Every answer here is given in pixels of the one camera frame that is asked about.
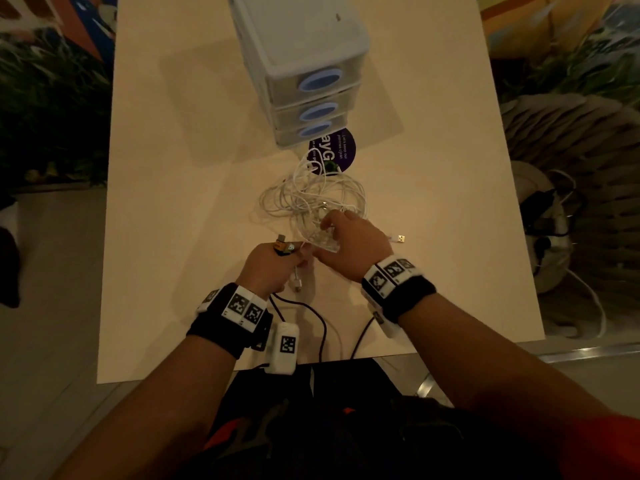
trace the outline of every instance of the person's left hand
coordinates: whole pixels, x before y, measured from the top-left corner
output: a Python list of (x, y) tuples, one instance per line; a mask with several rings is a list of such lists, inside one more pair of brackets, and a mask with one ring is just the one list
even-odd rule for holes
[(308, 266), (313, 260), (313, 246), (310, 244), (296, 243), (296, 249), (289, 256), (278, 256), (272, 242), (258, 244), (246, 259), (236, 285), (264, 300), (272, 293), (283, 291), (295, 266)]

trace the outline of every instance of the person's right hand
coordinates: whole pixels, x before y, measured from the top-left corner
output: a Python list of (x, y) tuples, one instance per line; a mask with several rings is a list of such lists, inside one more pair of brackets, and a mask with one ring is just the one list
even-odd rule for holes
[(314, 256), (348, 280), (359, 283), (371, 266), (394, 253), (380, 229), (350, 210), (344, 213), (332, 210), (320, 227), (323, 230), (333, 227), (333, 238), (340, 244), (340, 251), (332, 253), (316, 248)]

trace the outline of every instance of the forearm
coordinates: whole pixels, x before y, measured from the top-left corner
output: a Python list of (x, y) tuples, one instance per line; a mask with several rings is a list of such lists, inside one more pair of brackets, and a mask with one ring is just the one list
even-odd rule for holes
[(236, 359), (196, 336), (108, 414), (53, 476), (165, 478), (202, 449)]
[(553, 450), (567, 423), (608, 414), (578, 384), (440, 295), (404, 314), (406, 331), (456, 407)]

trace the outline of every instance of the woven chair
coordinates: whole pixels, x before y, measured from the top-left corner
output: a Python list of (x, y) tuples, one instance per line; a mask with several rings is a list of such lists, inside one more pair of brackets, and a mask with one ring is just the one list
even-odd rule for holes
[[(586, 198), (570, 268), (598, 293), (607, 330), (640, 327), (640, 113), (597, 96), (553, 94), (522, 96), (500, 110), (511, 159), (568, 173)], [(579, 204), (569, 199), (567, 214)], [(600, 313), (571, 276), (538, 298), (548, 334), (571, 325), (576, 337), (597, 335)]]

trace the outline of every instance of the tile floor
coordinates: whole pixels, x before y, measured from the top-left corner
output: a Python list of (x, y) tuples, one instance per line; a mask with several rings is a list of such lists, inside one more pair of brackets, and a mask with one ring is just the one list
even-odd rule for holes
[[(105, 205), (103, 189), (26, 194), (16, 216), (0, 216), (17, 228), (24, 259), (22, 305), (0, 305), (0, 480), (49, 478), (136, 385), (95, 384)], [(379, 363), (404, 394), (427, 372), (416, 355)], [(613, 409), (640, 417), (640, 354), (559, 368)], [(446, 401), (437, 387), (432, 395)]]

